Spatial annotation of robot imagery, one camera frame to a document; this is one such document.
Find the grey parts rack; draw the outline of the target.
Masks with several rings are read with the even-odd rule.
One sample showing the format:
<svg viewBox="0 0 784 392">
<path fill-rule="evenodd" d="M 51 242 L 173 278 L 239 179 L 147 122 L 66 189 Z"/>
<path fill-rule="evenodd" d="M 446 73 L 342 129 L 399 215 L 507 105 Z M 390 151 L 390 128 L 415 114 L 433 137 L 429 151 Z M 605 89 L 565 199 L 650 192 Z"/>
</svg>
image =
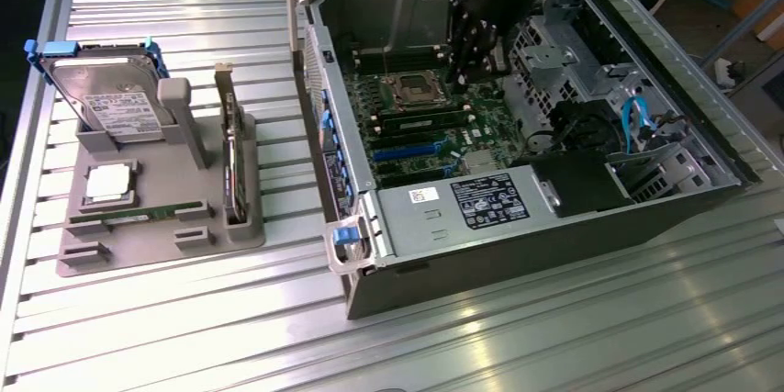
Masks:
<svg viewBox="0 0 784 392">
<path fill-rule="evenodd" d="M 173 112 L 162 139 L 118 143 L 106 132 L 77 134 L 73 167 L 55 273 L 91 274 L 150 263 L 255 248 L 263 244 L 263 217 L 258 188 L 255 120 L 243 110 L 245 187 L 249 217 L 230 225 L 222 206 L 222 139 L 218 114 L 195 118 L 189 109 L 189 84 L 182 78 L 158 83 L 158 97 Z M 129 194 L 115 201 L 89 203 L 83 196 L 89 169 L 123 163 L 130 168 Z M 69 224 L 67 218 L 135 207 L 201 201 L 201 208 L 177 210 L 175 217 L 105 225 Z"/>
</svg>

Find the blue disk caddy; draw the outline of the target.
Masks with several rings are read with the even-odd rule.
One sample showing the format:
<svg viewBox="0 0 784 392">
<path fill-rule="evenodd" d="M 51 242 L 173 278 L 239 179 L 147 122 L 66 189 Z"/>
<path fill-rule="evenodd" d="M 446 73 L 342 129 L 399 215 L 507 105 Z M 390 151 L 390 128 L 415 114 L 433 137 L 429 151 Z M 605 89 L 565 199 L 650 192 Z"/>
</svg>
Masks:
<svg viewBox="0 0 784 392">
<path fill-rule="evenodd" d="M 169 72 L 162 60 L 162 54 L 158 44 L 146 38 L 143 42 L 135 44 L 85 44 L 75 40 L 54 40 L 42 44 L 42 49 L 37 48 L 37 41 L 29 39 L 23 43 L 25 59 L 30 66 L 39 72 L 46 84 L 53 85 L 51 68 L 43 66 L 43 61 L 61 58 L 85 58 L 85 57 L 109 57 L 113 55 L 141 55 L 153 64 L 158 78 L 167 78 Z"/>
</svg>

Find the green RAM stick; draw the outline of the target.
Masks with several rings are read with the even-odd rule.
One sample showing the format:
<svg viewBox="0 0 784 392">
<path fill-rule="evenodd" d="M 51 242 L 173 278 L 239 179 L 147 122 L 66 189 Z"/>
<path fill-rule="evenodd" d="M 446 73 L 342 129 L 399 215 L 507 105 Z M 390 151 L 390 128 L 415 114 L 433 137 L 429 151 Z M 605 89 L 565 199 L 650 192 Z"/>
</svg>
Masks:
<svg viewBox="0 0 784 392">
<path fill-rule="evenodd" d="M 467 123 L 465 111 L 449 111 L 421 115 L 397 115 L 379 119 L 378 127 L 382 135 L 413 133 L 437 129 L 461 127 Z"/>
<path fill-rule="evenodd" d="M 155 207 L 135 207 L 110 212 L 90 213 L 85 215 L 71 216 L 67 218 L 67 223 L 78 224 L 83 222 L 99 221 L 105 225 L 118 225 L 135 222 L 158 221 L 174 218 L 174 212 L 177 210 L 201 208 L 202 206 L 203 204 L 201 201 L 191 201 Z"/>
</svg>

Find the metal disk bay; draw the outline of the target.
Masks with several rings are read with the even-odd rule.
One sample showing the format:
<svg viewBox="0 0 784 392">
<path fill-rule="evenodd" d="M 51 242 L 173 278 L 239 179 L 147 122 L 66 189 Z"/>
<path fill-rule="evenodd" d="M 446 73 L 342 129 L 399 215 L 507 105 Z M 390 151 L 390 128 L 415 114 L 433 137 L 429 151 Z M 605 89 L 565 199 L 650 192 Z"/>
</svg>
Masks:
<svg viewBox="0 0 784 392">
<path fill-rule="evenodd" d="M 542 16 L 519 25 L 509 60 L 506 101 L 530 112 L 546 113 L 561 101 L 605 99 L 618 106 L 645 80 L 634 62 L 599 62 L 571 25 L 549 23 Z"/>
</svg>

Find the blue expansion slot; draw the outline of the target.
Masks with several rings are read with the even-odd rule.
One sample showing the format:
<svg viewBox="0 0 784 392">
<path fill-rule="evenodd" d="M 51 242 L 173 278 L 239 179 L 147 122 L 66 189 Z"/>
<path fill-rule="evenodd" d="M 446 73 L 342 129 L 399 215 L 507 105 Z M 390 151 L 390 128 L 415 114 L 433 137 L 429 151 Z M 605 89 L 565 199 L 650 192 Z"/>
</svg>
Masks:
<svg viewBox="0 0 784 392">
<path fill-rule="evenodd" d="M 435 155 L 441 150 L 441 145 L 437 142 L 417 144 L 383 150 L 377 150 L 371 153 L 371 160 L 374 162 L 395 161 L 419 156 Z"/>
</svg>

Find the graphics card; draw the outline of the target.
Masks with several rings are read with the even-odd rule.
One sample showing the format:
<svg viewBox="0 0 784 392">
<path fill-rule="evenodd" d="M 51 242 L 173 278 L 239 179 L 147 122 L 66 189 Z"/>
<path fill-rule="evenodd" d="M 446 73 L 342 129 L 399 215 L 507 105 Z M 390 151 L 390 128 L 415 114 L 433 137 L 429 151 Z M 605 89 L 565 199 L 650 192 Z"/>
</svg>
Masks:
<svg viewBox="0 0 784 392">
<path fill-rule="evenodd" d="M 233 66 L 229 63 L 214 65 L 214 81 L 219 99 L 219 130 L 222 139 L 222 206 L 230 225 L 245 223 L 249 217 L 243 141 L 243 111 L 235 100 L 231 79 Z"/>
</svg>

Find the CPU socket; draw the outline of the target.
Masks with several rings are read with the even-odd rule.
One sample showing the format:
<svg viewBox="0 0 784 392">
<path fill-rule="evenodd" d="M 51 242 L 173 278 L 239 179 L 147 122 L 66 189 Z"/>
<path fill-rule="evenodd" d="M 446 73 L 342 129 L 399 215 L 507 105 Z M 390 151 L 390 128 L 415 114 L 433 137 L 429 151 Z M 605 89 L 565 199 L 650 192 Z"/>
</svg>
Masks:
<svg viewBox="0 0 784 392">
<path fill-rule="evenodd" d="M 429 106 L 442 101 L 438 80 L 430 71 L 394 74 L 390 85 L 402 107 Z"/>
</svg>

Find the silver hard disk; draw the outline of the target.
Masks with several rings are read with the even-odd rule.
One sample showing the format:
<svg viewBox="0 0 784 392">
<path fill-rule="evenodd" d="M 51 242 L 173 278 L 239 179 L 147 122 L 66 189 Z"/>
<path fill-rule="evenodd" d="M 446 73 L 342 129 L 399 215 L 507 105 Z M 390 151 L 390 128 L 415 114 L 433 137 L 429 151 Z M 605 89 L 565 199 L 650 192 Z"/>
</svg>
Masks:
<svg viewBox="0 0 784 392">
<path fill-rule="evenodd" d="M 170 122 L 157 101 L 158 71 L 145 55 L 59 58 L 49 64 L 59 93 L 85 126 L 121 143 L 162 139 Z"/>
</svg>

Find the silver chipset heatsink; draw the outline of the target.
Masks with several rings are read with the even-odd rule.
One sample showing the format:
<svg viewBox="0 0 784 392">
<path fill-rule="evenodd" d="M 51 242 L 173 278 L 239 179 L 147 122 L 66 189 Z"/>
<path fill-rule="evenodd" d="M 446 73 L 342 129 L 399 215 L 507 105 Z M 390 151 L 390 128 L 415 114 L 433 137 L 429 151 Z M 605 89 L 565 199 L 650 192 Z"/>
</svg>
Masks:
<svg viewBox="0 0 784 392">
<path fill-rule="evenodd" d="M 501 169 L 493 152 L 487 150 L 466 152 L 462 157 L 462 165 L 466 174 L 482 174 Z"/>
</svg>

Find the black open PC case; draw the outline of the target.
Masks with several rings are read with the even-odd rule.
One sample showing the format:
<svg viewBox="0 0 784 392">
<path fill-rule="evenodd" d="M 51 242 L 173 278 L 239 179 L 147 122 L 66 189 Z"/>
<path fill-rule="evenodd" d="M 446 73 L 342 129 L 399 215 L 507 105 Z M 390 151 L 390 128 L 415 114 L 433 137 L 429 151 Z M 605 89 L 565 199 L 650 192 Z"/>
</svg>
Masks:
<svg viewBox="0 0 784 392">
<path fill-rule="evenodd" d="M 709 118 L 721 99 L 698 65 L 637 0 L 534 0 L 529 16 L 563 21 L 602 63 L 634 62 L 645 80 L 611 110 L 625 149 L 610 167 L 631 204 L 557 217 L 550 226 L 437 254 L 391 253 L 377 187 L 369 170 L 335 46 L 323 24 L 323 0 L 289 0 L 293 72 L 305 116 L 327 265 L 359 319 L 635 246 L 743 193 L 761 179 L 735 144 Z M 547 114 L 506 101 L 522 139 L 547 129 Z M 361 240 L 334 246 L 331 231 L 358 227 Z"/>
</svg>

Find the black expansion slot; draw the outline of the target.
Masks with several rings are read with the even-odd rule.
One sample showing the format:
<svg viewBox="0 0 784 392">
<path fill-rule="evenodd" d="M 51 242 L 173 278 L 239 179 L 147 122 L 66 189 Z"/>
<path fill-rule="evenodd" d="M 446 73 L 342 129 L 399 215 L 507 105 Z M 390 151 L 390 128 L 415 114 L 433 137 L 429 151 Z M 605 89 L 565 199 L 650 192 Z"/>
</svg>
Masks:
<svg viewBox="0 0 784 392">
<path fill-rule="evenodd" d="M 454 173 L 458 162 L 434 157 L 409 158 L 373 164 L 373 172 L 378 176 L 426 176 L 442 179 Z"/>
</svg>

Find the silver CPU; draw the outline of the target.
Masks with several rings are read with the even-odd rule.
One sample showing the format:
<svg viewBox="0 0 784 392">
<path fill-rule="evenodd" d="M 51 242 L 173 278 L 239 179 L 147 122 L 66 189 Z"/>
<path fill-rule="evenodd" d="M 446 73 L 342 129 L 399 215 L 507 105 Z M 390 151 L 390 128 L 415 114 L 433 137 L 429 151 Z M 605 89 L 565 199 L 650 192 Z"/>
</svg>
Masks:
<svg viewBox="0 0 784 392">
<path fill-rule="evenodd" d="M 121 200 L 130 190 L 130 168 L 123 163 L 89 169 L 83 196 L 89 203 Z"/>
</svg>

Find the white plug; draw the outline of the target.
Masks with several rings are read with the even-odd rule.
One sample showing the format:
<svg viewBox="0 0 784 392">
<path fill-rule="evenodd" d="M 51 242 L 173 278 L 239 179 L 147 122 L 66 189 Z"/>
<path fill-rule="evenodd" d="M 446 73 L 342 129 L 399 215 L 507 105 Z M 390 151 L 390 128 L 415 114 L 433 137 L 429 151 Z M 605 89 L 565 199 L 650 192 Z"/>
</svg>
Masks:
<svg viewBox="0 0 784 392">
<path fill-rule="evenodd" d="M 733 63 L 723 58 L 717 58 L 713 67 L 715 84 L 722 89 L 731 89 L 735 86 Z"/>
</svg>

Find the green motherboard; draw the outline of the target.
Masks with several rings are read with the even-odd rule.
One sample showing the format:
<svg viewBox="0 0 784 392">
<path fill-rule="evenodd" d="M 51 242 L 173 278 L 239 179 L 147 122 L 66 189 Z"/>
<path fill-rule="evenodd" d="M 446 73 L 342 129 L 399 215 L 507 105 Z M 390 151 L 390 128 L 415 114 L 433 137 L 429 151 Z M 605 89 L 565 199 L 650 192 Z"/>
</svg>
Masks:
<svg viewBox="0 0 784 392">
<path fill-rule="evenodd" d="M 399 73 L 433 72 L 442 101 L 429 106 L 402 107 L 395 101 L 391 76 Z M 445 178 L 469 175 L 462 157 L 469 151 L 487 150 L 501 168 L 519 156 L 522 139 L 519 123 L 505 104 L 505 91 L 498 80 L 466 85 L 461 94 L 450 92 L 446 81 L 445 50 L 441 48 L 405 51 L 353 49 L 342 68 L 342 80 L 354 112 L 354 121 L 375 185 L 381 189 L 435 181 L 426 176 L 378 176 L 373 172 L 371 153 L 377 150 L 437 142 L 435 155 L 419 156 L 458 162 L 458 168 Z M 465 111 L 467 123 L 461 127 L 382 135 L 378 121 L 397 115 Z"/>
</svg>

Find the silver power supply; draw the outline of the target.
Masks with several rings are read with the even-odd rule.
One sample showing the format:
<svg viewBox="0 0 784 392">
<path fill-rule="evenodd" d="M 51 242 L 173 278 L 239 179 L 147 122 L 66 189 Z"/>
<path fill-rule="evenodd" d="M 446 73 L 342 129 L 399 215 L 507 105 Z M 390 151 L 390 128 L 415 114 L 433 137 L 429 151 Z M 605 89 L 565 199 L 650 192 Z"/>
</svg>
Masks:
<svg viewBox="0 0 784 392">
<path fill-rule="evenodd" d="M 555 221 L 529 166 L 386 189 L 378 198 L 399 258 L 521 235 Z"/>
</svg>

